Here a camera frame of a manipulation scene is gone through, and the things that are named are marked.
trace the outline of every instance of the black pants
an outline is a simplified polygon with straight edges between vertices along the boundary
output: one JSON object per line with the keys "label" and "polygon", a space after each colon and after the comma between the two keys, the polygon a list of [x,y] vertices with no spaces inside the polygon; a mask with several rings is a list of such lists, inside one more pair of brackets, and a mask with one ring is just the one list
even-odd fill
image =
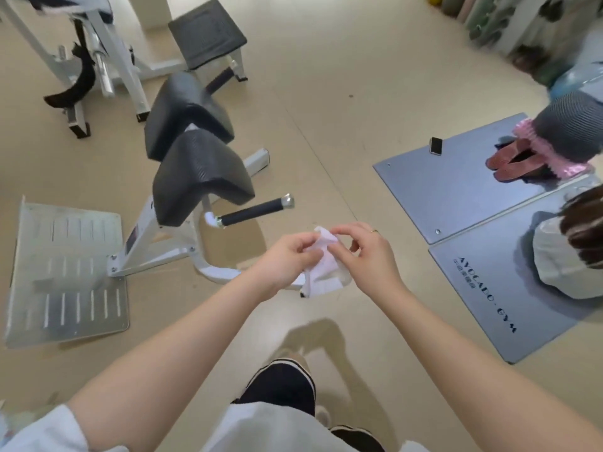
{"label": "black pants", "polygon": [[[234,404],[256,403],[289,406],[314,417],[316,386],[310,374],[291,358],[277,358],[255,373]],[[359,452],[385,452],[374,436],[361,428],[337,425],[331,433]]]}

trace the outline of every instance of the white cloth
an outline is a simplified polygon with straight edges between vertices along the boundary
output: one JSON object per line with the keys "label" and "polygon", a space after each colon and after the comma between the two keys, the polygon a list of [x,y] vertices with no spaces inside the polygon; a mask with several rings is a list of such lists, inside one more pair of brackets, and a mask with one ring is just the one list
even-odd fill
{"label": "white cloth", "polygon": [[314,231],[318,231],[320,237],[304,251],[320,249],[324,255],[315,267],[304,272],[306,281],[301,291],[306,298],[332,292],[351,282],[350,272],[327,250],[329,244],[339,241],[337,236],[323,227],[316,227]]}
{"label": "white cloth", "polygon": [[561,218],[542,222],[534,232],[534,263],[538,276],[575,299],[603,295],[603,270],[584,265],[559,229]]}
{"label": "white cloth", "polygon": [[[305,412],[268,403],[231,404],[201,451],[357,452]],[[71,410],[59,406],[21,430],[2,452],[88,452],[88,445]],[[429,451],[407,442],[400,452]]]}

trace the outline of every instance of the white tissue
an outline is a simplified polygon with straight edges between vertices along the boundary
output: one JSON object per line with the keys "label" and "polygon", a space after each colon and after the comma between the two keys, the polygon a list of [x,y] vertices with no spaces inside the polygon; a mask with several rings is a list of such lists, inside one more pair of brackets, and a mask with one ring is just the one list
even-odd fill
{"label": "white tissue", "polygon": [[337,237],[323,227],[316,227],[314,231],[320,232],[320,237],[304,251],[320,249],[323,257],[315,267],[306,269],[304,272],[306,282],[301,288],[301,293],[306,298],[332,292],[351,282],[350,272],[327,250],[329,244],[339,241]]}

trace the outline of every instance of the gray knit hat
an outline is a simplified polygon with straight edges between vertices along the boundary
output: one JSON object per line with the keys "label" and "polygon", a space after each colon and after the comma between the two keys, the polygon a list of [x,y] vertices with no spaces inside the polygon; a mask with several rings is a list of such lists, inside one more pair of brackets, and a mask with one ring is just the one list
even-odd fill
{"label": "gray knit hat", "polygon": [[586,163],[603,149],[603,104],[580,90],[553,100],[532,126],[559,155],[574,163]]}

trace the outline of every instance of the smartphone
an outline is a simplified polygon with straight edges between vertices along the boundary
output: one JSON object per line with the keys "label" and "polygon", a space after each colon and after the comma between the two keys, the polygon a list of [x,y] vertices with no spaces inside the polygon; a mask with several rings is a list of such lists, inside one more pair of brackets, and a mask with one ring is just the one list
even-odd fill
{"label": "smartphone", "polygon": [[440,138],[431,138],[429,141],[429,153],[434,155],[442,155],[442,143]]}

